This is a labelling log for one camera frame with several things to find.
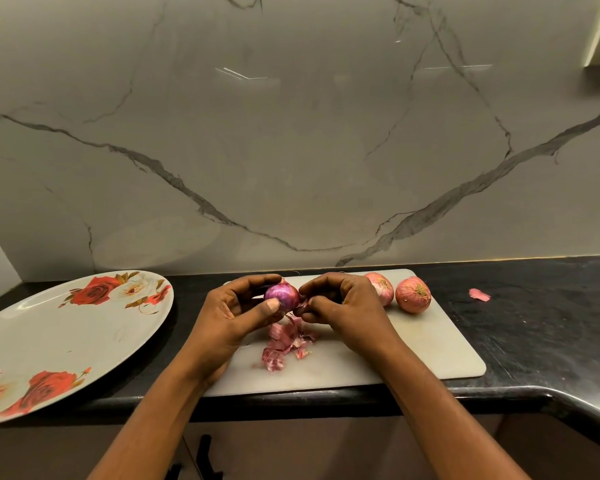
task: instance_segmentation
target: plate rim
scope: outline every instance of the plate rim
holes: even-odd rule
[[[163,304],[166,307],[166,312],[164,313],[164,316],[162,317],[162,319],[160,320],[156,320],[155,321],[155,325],[153,327],[151,327],[148,331],[147,331],[147,335],[146,338],[144,338],[142,341],[140,341],[136,347],[132,348],[131,351],[128,354],[125,354],[123,356],[121,356],[116,362],[115,364],[112,363],[112,366],[110,367],[105,367],[106,371],[103,371],[100,375],[97,375],[97,377],[95,377],[94,379],[90,380],[90,381],[84,381],[81,384],[79,384],[76,387],[73,387],[71,389],[69,389],[68,391],[65,391],[62,394],[58,394],[55,397],[52,397],[51,399],[47,400],[47,401],[43,401],[42,403],[36,404],[35,406],[33,406],[29,411],[24,412],[24,413],[16,413],[14,415],[11,416],[7,416],[7,417],[3,417],[0,418],[0,423],[3,422],[7,422],[13,419],[17,419],[19,417],[22,416],[26,416],[28,414],[31,414],[35,411],[39,411],[40,409],[46,408],[47,406],[51,406],[52,404],[56,404],[59,401],[62,401],[64,398],[71,396],[72,394],[84,389],[85,387],[89,386],[90,384],[96,382],[97,380],[103,378],[104,376],[106,376],[107,374],[109,374],[111,371],[113,371],[115,368],[117,368],[118,366],[120,366],[123,362],[126,362],[131,355],[135,354],[136,352],[138,352],[138,350],[140,350],[141,347],[143,347],[154,335],[155,333],[158,331],[158,329],[160,329],[160,327],[163,325],[163,323],[165,322],[165,320],[167,320],[167,317],[169,316],[169,313],[171,312],[171,309],[173,307],[173,300],[175,298],[175,290],[173,289],[173,285],[171,284],[171,282],[163,275],[155,273],[153,271],[148,271],[145,269],[123,269],[123,270],[118,270],[118,271],[103,271],[101,273],[95,273],[95,274],[88,274],[87,276],[81,276],[80,278],[76,278],[74,280],[69,280],[69,281],[65,281],[64,283],[60,283],[57,284],[55,286],[52,286],[50,288],[47,288],[46,290],[42,290],[39,291],[38,293],[35,293],[33,295],[27,296],[19,301],[17,301],[16,303],[11,304],[10,306],[7,306],[3,309],[0,310],[0,314],[3,313],[6,310],[9,310],[11,308],[14,308],[18,305],[20,305],[21,303],[23,303],[24,301],[30,300],[32,298],[38,297],[40,295],[43,295],[45,293],[49,293],[49,291],[53,291],[56,288],[60,288],[60,287],[65,287],[68,284],[74,283],[74,282],[80,282],[83,280],[91,280],[93,278],[96,277],[102,277],[102,276],[110,276],[111,277],[115,277],[116,274],[124,274],[124,273],[133,273],[135,271],[138,271],[139,273],[150,273],[156,277],[158,277],[158,279],[164,280],[164,286],[170,286],[171,287],[171,293],[168,293],[167,296],[164,298],[163,300]],[[26,375],[23,374],[21,372],[18,371],[13,371],[12,372],[14,375],[16,374],[20,374],[20,375]]]

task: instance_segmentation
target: red onion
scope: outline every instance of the red onion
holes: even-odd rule
[[[382,306],[388,306],[393,301],[393,286],[391,286],[389,280],[380,273],[367,273],[365,276],[369,278],[376,289]]]
[[[395,300],[405,312],[421,313],[431,304],[431,291],[424,281],[412,276],[396,286]]]
[[[288,314],[300,306],[300,293],[286,282],[284,278],[264,293],[264,299],[269,298],[278,298],[280,300],[280,309],[277,311],[280,316]]]

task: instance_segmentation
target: fingernail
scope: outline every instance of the fingernail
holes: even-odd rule
[[[280,300],[278,298],[269,298],[265,301],[271,313],[275,313],[280,308]]]

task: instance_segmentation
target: left hand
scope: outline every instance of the left hand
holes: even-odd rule
[[[174,365],[205,388],[216,382],[248,333],[280,320],[277,298],[253,297],[281,279],[279,274],[254,274],[209,291]]]

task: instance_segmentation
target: black countertop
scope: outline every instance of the black countertop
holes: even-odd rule
[[[483,377],[445,381],[472,413],[544,412],[600,444],[600,257],[408,267],[487,364]],[[319,274],[328,269],[305,269]],[[0,427],[122,423],[186,340],[207,292],[242,273],[169,276],[174,306],[128,361],[80,392]],[[298,274],[282,271],[283,276]],[[57,282],[23,283],[0,310]],[[483,303],[469,288],[491,295]],[[384,385],[202,398],[192,421],[397,415]]]

